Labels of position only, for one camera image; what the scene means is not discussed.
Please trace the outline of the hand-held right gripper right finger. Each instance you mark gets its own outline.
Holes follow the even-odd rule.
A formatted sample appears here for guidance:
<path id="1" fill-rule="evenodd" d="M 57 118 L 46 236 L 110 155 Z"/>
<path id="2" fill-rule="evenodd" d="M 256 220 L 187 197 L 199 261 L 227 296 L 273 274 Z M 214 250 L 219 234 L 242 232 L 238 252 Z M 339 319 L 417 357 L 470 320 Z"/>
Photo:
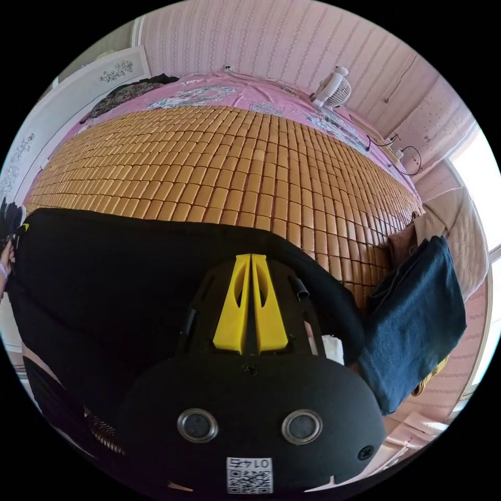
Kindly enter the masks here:
<path id="1" fill-rule="evenodd" d="M 252 254 L 252 277 L 258 352 L 284 350 L 288 336 L 265 255 Z"/>

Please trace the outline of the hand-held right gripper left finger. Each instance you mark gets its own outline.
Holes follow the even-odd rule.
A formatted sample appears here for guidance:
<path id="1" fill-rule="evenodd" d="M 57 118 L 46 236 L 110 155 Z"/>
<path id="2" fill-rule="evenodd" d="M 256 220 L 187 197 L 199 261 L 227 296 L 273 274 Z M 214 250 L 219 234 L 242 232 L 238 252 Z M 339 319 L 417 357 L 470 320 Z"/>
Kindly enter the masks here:
<path id="1" fill-rule="evenodd" d="M 250 254 L 237 255 L 212 340 L 218 350 L 243 353 L 248 320 L 250 273 Z"/>

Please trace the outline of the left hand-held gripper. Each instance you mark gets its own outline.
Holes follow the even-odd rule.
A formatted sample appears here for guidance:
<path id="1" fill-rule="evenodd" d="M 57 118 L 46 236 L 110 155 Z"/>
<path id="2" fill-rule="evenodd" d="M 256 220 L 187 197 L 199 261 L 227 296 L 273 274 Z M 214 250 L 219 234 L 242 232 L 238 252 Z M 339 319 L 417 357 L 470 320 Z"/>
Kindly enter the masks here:
<path id="1" fill-rule="evenodd" d="M 15 202 L 7 202 L 4 196 L 1 203 L 1 246 L 14 239 L 16 234 L 25 234 L 30 225 L 24 223 L 26 219 L 26 208 L 17 206 Z"/>

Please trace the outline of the person's left hand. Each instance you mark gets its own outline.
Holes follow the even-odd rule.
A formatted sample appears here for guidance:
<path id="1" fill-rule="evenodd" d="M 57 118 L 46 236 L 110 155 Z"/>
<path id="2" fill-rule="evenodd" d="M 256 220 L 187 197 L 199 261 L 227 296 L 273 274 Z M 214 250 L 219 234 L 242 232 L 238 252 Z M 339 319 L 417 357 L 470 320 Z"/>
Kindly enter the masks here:
<path id="1" fill-rule="evenodd" d="M 15 263 L 15 250 L 12 239 L 9 239 L 2 250 L 1 253 L 1 275 L 0 275 L 0 293 L 1 299 L 4 295 L 4 291 L 6 288 L 6 284 L 9 278 L 9 275 L 12 271 L 12 265 Z"/>

